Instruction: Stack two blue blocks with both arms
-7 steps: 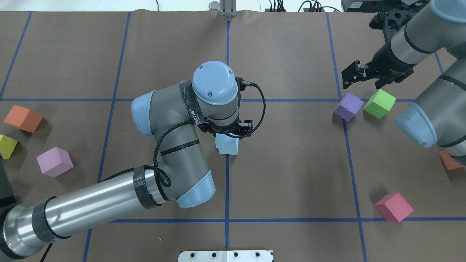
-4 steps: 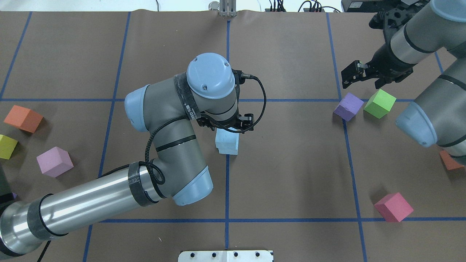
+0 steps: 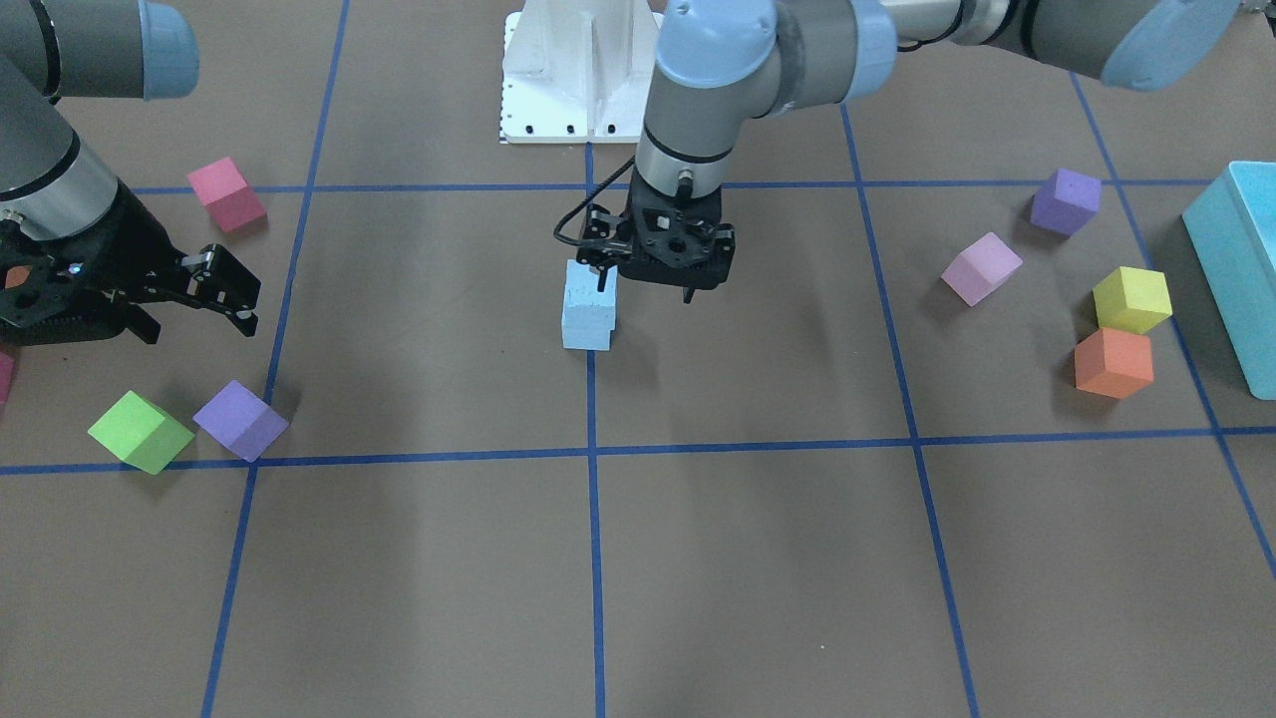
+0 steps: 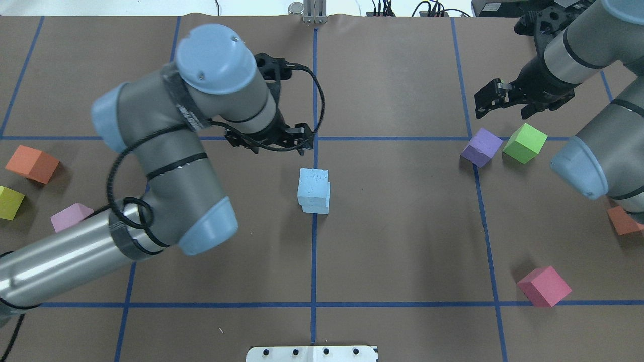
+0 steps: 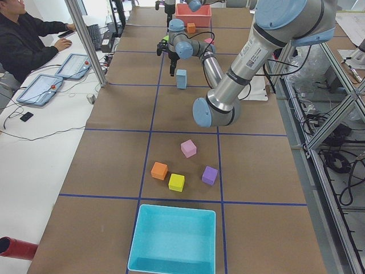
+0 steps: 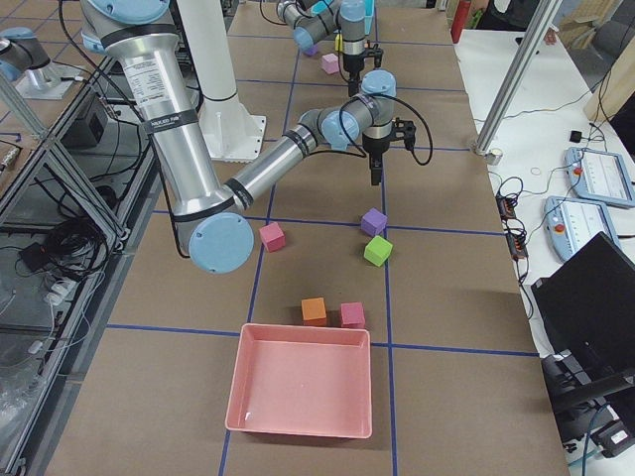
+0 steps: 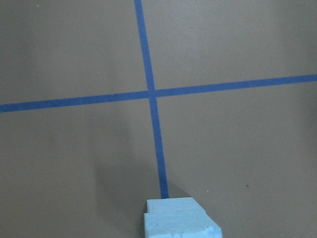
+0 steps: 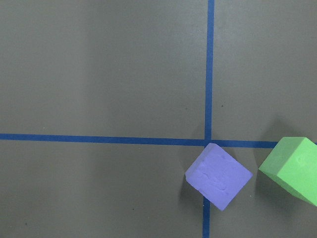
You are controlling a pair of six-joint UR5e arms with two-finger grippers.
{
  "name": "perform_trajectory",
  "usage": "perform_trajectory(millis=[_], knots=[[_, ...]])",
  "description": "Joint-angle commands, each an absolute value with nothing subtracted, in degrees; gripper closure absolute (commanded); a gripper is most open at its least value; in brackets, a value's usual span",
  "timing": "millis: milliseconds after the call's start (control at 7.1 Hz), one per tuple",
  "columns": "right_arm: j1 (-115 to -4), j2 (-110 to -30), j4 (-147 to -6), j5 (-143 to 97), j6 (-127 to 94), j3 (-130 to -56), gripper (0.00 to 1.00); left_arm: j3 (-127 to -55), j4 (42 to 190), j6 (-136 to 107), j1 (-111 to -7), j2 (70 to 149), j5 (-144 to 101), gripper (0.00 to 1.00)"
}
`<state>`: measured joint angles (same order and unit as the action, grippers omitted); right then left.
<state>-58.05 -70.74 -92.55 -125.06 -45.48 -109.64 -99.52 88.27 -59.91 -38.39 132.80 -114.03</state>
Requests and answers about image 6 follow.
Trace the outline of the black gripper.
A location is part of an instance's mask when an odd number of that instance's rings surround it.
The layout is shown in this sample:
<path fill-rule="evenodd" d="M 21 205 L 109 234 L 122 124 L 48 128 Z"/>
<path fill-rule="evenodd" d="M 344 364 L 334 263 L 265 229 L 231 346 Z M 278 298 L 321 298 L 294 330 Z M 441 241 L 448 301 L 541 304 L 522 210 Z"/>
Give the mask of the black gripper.
<path fill-rule="evenodd" d="M 347 93 L 349 97 L 358 93 L 358 83 L 360 81 L 360 73 L 364 69 L 365 51 L 359 54 L 351 55 L 342 54 L 343 70 L 346 72 Z"/>
<path fill-rule="evenodd" d="M 384 137 L 362 135 L 362 147 L 368 154 L 371 184 L 380 185 L 382 182 L 383 155 L 390 149 L 391 134 Z"/>

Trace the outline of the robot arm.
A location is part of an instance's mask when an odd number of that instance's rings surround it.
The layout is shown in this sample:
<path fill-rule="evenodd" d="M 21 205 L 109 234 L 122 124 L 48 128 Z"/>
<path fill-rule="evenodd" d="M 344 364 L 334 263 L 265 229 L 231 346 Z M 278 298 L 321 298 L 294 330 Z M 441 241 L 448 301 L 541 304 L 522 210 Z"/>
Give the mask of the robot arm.
<path fill-rule="evenodd" d="M 307 52 L 317 43 L 335 33 L 340 34 L 341 55 L 337 65 L 348 74 L 348 96 L 359 92 L 361 71 L 370 56 L 366 40 L 364 1 L 329 1 L 316 14 L 310 9 L 317 1 L 278 1 L 279 20 L 293 30 L 297 46 Z"/>
<path fill-rule="evenodd" d="M 168 179 L 178 248 L 200 269 L 224 274 L 250 256 L 243 216 L 253 201 L 321 145 L 342 151 L 392 130 L 395 76 L 366 73 L 338 107 L 313 109 L 263 149 L 265 118 L 237 95 L 220 5 L 181 1 L 85 1 L 83 41 L 123 68 Z"/>

